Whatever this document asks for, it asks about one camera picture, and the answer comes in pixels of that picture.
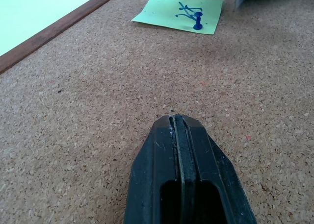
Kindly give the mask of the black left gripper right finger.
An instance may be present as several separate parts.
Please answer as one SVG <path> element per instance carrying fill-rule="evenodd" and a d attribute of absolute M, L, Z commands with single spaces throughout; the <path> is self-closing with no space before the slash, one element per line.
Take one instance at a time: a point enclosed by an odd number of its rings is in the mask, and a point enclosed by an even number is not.
<path fill-rule="evenodd" d="M 173 116 L 180 174 L 182 224 L 255 224 L 256 218 L 236 174 L 203 125 Z"/>

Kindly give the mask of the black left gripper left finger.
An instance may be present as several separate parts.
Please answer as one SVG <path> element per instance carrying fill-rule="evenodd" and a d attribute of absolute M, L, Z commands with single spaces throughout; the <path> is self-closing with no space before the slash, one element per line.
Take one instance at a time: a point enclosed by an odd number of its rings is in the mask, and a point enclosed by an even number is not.
<path fill-rule="evenodd" d="M 130 175 L 124 223 L 177 224 L 181 185 L 169 116 L 154 122 Z"/>

